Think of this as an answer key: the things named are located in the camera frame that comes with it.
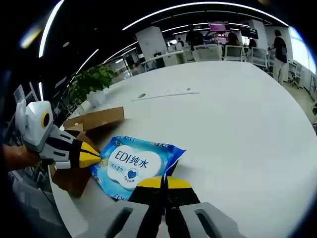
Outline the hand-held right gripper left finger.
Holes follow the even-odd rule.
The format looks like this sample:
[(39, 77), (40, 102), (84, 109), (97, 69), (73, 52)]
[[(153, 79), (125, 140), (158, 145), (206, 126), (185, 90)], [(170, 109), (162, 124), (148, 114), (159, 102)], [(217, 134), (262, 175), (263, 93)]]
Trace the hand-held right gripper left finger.
[(163, 204), (164, 177), (139, 182), (128, 200), (110, 206), (106, 238), (155, 238), (158, 234)]

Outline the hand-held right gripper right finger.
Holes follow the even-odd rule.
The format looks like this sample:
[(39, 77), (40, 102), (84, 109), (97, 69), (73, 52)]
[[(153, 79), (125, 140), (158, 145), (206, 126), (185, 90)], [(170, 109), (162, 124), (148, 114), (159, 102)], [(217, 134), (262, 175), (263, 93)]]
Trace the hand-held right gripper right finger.
[(243, 238), (237, 223), (208, 202), (201, 202), (191, 185), (165, 178), (165, 222), (171, 238)]

